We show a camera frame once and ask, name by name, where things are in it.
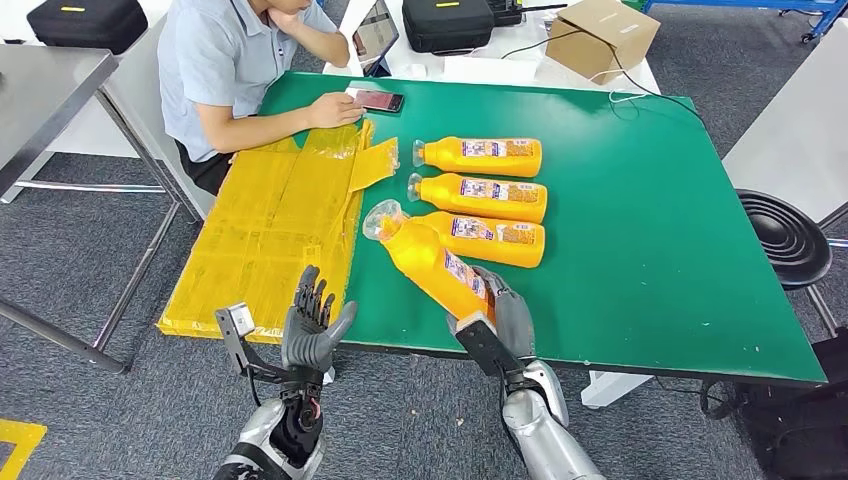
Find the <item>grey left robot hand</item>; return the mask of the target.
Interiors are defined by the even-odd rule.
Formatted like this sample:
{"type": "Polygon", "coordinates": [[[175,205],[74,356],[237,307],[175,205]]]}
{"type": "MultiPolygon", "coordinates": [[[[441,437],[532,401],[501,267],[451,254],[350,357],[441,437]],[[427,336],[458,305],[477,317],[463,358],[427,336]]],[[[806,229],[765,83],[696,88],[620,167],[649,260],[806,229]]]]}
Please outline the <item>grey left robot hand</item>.
{"type": "Polygon", "coordinates": [[[308,367],[326,373],[332,366],[335,348],[352,326],[358,313],[356,301],[347,302],[333,323],[329,322],[335,295],[324,296],[326,280],[318,280],[320,269],[307,265],[295,290],[284,321],[281,359],[284,369],[308,367]]]}

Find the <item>person's left hand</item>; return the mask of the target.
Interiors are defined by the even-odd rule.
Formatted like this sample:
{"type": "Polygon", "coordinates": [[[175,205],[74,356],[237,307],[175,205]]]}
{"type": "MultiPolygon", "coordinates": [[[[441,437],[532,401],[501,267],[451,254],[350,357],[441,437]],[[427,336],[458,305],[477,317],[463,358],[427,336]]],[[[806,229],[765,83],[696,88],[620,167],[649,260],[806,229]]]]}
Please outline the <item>person's left hand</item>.
{"type": "Polygon", "coordinates": [[[301,12],[301,9],[284,10],[277,7],[270,7],[267,10],[268,16],[273,23],[281,31],[290,36],[294,36],[305,27],[302,22],[301,12]]]}

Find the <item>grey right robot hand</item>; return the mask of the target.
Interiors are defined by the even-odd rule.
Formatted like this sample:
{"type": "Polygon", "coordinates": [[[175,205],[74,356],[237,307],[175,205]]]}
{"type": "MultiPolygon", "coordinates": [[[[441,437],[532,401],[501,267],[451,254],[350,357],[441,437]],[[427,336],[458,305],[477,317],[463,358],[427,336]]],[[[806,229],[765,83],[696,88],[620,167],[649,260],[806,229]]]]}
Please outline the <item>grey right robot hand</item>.
{"type": "Polygon", "coordinates": [[[518,359],[535,358],[534,324],[525,299],[500,275],[480,266],[472,269],[493,295],[495,329],[499,340],[518,359]]]}

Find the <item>person's right hand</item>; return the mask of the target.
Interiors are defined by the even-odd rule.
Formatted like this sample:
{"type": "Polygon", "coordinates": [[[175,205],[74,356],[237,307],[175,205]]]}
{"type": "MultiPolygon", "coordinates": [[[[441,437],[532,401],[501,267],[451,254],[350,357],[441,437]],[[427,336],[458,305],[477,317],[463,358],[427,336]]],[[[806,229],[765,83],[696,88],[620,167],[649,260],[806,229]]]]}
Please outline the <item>person's right hand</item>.
{"type": "Polygon", "coordinates": [[[320,96],[306,108],[307,127],[335,128],[359,121],[365,109],[350,95],[331,92],[320,96]]]}

